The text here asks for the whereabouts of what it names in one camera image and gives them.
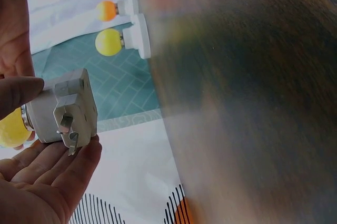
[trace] yellow light bulb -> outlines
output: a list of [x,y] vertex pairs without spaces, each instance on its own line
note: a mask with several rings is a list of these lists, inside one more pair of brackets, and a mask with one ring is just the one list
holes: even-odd
[[113,56],[122,49],[119,31],[109,28],[101,31],[95,41],[97,51],[104,56]]
[[21,108],[0,121],[0,145],[3,147],[18,147],[28,140],[31,133],[23,123]]
[[117,14],[116,5],[111,1],[102,1],[96,6],[97,17],[101,21],[113,20]]

